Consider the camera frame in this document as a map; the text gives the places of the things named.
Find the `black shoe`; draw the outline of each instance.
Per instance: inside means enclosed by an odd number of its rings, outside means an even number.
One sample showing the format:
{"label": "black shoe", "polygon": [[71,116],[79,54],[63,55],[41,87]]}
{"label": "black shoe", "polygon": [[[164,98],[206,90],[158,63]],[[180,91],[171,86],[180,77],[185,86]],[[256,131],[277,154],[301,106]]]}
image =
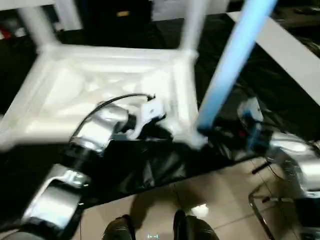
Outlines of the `black shoe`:
{"label": "black shoe", "polygon": [[102,240],[136,240],[135,228],[129,215],[118,217],[108,224]]}

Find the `red object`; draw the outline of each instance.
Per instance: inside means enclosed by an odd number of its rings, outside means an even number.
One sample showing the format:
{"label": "red object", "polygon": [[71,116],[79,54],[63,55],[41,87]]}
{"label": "red object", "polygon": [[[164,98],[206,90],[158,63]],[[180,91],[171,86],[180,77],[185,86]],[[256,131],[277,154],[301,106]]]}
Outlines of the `red object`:
{"label": "red object", "polygon": [[11,38],[11,32],[9,32],[8,30],[4,29],[2,26],[0,26],[0,32],[3,35],[3,37],[5,39],[9,39]]}

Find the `white tile floor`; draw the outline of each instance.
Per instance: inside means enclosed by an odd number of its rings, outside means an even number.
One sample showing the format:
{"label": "white tile floor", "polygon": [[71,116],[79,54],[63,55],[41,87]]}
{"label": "white tile floor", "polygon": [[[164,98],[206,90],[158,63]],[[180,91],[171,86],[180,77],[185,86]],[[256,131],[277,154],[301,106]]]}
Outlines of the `white tile floor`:
{"label": "white tile floor", "polygon": [[[255,159],[92,207],[85,211],[73,239],[100,240],[108,223],[130,214],[137,228],[137,240],[147,240],[148,234],[158,234],[160,240],[173,240],[176,210],[190,213],[191,208],[206,204],[209,213],[202,219],[215,229],[220,240],[266,240],[267,236],[249,206],[248,194],[259,184],[262,184],[261,195],[276,195],[285,187],[268,168],[259,174],[251,174],[252,169],[263,161]],[[281,171],[272,167],[281,176]],[[291,203],[275,206],[270,202],[257,202],[257,206],[276,240],[298,239],[297,217]]]}

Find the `white wall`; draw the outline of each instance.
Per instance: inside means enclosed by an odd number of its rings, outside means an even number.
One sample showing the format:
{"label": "white wall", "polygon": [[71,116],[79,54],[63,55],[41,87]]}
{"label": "white wall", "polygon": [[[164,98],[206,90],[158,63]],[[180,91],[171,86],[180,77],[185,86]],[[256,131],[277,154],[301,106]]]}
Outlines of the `white wall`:
{"label": "white wall", "polygon": [[[153,0],[154,21],[184,18],[188,0]],[[207,14],[225,13],[229,0],[210,0]]]}

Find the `blue pole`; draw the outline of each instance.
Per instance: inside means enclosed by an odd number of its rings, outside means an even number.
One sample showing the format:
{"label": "blue pole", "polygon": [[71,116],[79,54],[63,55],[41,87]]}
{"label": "blue pole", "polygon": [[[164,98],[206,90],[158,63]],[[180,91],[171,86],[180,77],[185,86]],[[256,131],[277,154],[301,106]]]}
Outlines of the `blue pole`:
{"label": "blue pole", "polygon": [[277,0],[246,0],[201,104],[196,127],[210,130]]}

